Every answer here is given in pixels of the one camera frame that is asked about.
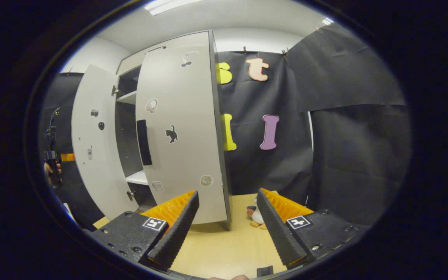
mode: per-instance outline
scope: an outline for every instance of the black rectangular handle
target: black rectangular handle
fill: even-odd
[[[148,129],[146,127],[146,119],[140,119],[136,122],[137,126],[137,143],[143,165],[151,165],[150,147],[148,145]]]

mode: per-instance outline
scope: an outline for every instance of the person's hand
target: person's hand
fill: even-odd
[[[224,280],[224,279],[212,277],[212,278],[209,278],[208,280]],[[248,277],[246,277],[245,275],[238,275],[238,276],[233,277],[231,280],[250,280],[250,279]]]
[[[56,167],[58,168],[58,174],[61,174],[62,173],[62,170],[61,170],[62,165],[60,163],[57,163]],[[44,163],[44,173],[46,173],[46,177],[48,177],[48,181],[51,184],[51,177],[49,176],[49,174],[53,173],[53,170],[51,169],[51,166],[49,166],[48,163]]]

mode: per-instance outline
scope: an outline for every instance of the black handle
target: black handle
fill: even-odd
[[[137,142],[139,144],[139,152],[143,165],[151,165],[150,147],[148,146],[148,129],[146,127],[146,119],[140,119],[136,122],[137,126]]]
[[[48,165],[51,167],[51,170],[53,170],[53,173],[49,173],[49,177],[51,178],[51,184],[55,187],[61,187],[62,181],[60,179],[60,174],[58,174],[58,166],[56,165],[56,160],[54,159],[48,159],[46,161]]]

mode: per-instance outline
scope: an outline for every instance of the wooden floor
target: wooden floor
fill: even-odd
[[[201,278],[231,279],[244,274],[257,276],[257,268],[273,266],[274,273],[286,270],[267,230],[252,227],[247,206],[256,194],[231,197],[231,230],[217,223],[193,225],[170,268]]]

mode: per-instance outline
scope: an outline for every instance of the cabinet door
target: cabinet door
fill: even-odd
[[[136,120],[146,120],[151,165],[143,151],[142,160],[151,193],[160,204],[198,190],[194,224],[226,220],[210,75],[208,39],[154,50],[144,57],[136,95]]]
[[[135,199],[130,200],[127,195],[130,189],[117,150],[113,85],[117,85],[117,75],[90,65],[72,108],[72,145],[80,177],[93,201],[110,220],[138,207]],[[91,110],[98,110],[98,115],[91,115]]]

